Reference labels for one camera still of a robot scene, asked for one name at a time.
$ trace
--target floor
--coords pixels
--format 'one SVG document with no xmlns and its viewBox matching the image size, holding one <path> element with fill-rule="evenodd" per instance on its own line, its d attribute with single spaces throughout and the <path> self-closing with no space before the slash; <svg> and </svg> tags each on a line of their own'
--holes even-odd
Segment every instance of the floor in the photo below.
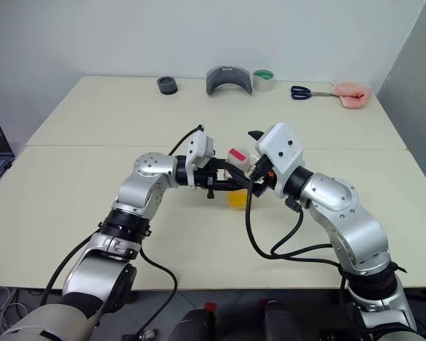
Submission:
<svg viewBox="0 0 426 341">
<path fill-rule="evenodd" d="M 33 310 L 39 304 L 40 291 L 21 289 L 18 301 Z M 136 293 L 134 302 L 119 312 L 106 314 L 101 325 L 93 332 L 91 340 L 119 341 L 123 334 L 131 334 L 153 314 L 167 298 L 168 292 L 152 291 Z M 5 291 L 0 293 L 0 304 Z M 51 295 L 55 302 L 59 295 Z M 263 326 L 260 300 L 276 299 L 293 312 L 303 334 L 304 341 L 317 341 L 320 330 L 343 328 L 344 316 L 337 304 L 336 290 L 218 290 L 179 291 L 168 307 L 150 324 L 157 330 L 155 341 L 166 341 L 175 325 L 194 308 L 203 308 L 206 302 L 217 304 L 217 339 L 223 341 L 262 341 Z M 426 303 L 411 301 L 416 317 L 426 324 Z M 16 306 L 6 312 L 7 321 L 18 320 Z"/>
</svg>

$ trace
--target pink object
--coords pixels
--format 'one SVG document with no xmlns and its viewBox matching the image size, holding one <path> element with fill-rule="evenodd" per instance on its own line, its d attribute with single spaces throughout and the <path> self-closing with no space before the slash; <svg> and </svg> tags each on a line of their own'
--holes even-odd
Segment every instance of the pink object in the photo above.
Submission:
<svg viewBox="0 0 426 341">
<path fill-rule="evenodd" d="M 372 91 L 366 85 L 343 82 L 333 88 L 333 94 L 339 96 L 343 107 L 360 109 L 368 102 Z"/>
</svg>

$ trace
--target white table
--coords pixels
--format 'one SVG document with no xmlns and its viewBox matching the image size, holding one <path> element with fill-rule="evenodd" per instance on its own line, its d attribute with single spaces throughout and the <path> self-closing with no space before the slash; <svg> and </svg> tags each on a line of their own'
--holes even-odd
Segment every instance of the white table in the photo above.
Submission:
<svg viewBox="0 0 426 341">
<path fill-rule="evenodd" d="M 216 147 L 253 147 L 250 130 L 290 122 L 304 148 L 404 149 L 373 95 L 365 108 L 345 109 L 336 97 L 294 101 L 291 85 L 330 91 L 329 83 L 277 82 L 250 96 L 239 87 L 209 97 L 204 80 L 177 79 L 178 92 L 159 93 L 155 78 L 84 77 L 29 145 L 173 146 L 198 124 Z"/>
<path fill-rule="evenodd" d="M 167 147 L 29 146 L 0 182 L 0 285 L 42 288 L 60 260 L 109 213 L 133 161 Z M 224 155 L 226 149 L 218 149 Z M 354 184 L 363 205 L 388 233 L 405 286 L 426 286 L 426 180 L 408 151 L 308 150 L 307 167 Z M 297 215 L 269 191 L 254 200 L 251 221 L 268 250 Z M 145 239 L 147 254 L 172 269 L 181 288 L 336 288 L 332 266 L 267 261 L 251 248 L 244 213 L 223 193 L 166 191 Z M 325 243 L 309 215 L 287 250 Z M 312 253 L 334 259 L 331 249 Z M 172 286 L 166 274 L 136 261 L 135 289 Z M 62 286 L 62 279 L 55 284 Z"/>
</svg>

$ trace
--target white wall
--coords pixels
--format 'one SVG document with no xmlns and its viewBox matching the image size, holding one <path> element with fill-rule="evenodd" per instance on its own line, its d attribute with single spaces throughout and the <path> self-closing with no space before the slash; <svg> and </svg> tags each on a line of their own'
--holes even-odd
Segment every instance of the white wall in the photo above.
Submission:
<svg viewBox="0 0 426 341">
<path fill-rule="evenodd" d="M 216 65 L 378 91 L 425 0 L 0 0 L 0 122 L 25 142 L 78 78 Z"/>
</svg>

